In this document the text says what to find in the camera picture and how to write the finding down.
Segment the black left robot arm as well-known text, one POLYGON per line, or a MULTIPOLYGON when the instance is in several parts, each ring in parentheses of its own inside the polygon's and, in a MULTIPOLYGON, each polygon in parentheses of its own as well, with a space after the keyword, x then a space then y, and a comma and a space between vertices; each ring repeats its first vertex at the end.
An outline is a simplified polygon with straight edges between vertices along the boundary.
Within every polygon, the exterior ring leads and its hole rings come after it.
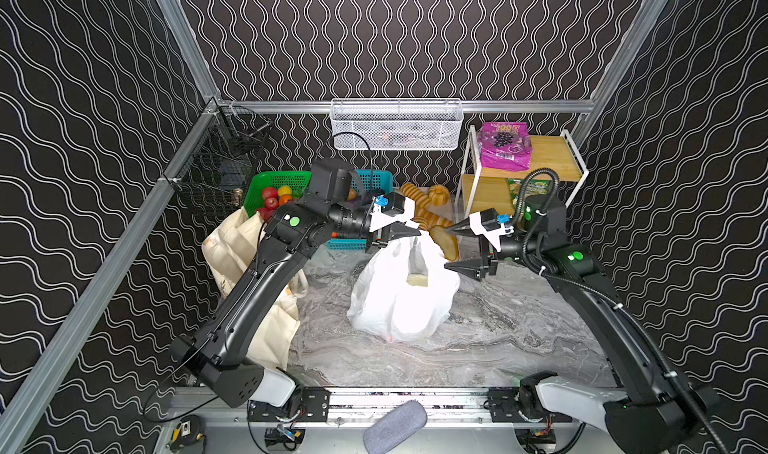
POLYGON ((319 247, 334 237, 363 239, 385 246, 419 235, 414 200, 392 192, 354 204, 358 172, 340 159, 313 164, 302 197, 279 207, 259 236, 255 256, 213 318, 190 336, 171 344, 174 362, 187 368, 230 407, 239 407, 257 391, 265 368, 247 359, 258 327, 289 281, 319 247))

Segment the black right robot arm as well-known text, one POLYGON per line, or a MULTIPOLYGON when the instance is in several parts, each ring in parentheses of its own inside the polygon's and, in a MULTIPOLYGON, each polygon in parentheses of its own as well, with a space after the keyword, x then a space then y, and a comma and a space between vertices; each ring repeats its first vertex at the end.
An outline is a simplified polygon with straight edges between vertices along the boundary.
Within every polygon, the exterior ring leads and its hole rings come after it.
POLYGON ((569 240, 559 184, 553 169, 536 169, 523 179, 513 215, 490 208, 446 230, 477 239, 480 252, 446 269, 481 281, 496 274, 503 260, 522 264, 577 312, 612 367, 614 388, 576 384, 553 371, 523 378, 514 400, 519 416, 529 422, 568 416, 608 434, 625 453, 661 453, 700 431, 727 452, 711 422, 717 394, 673 365, 625 308, 590 248, 569 240))

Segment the white plastic bag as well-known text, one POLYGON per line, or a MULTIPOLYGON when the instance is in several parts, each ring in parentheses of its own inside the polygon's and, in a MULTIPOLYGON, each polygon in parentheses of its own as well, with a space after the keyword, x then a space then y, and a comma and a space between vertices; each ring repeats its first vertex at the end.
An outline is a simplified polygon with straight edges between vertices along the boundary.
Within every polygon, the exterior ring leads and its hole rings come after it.
POLYGON ((347 318, 358 331, 386 342, 415 342, 433 335, 450 314, 460 287, 446 270, 441 248, 431 236, 395 240, 369 260, 353 286, 347 318), (429 277, 428 287, 413 287, 409 274, 429 277))

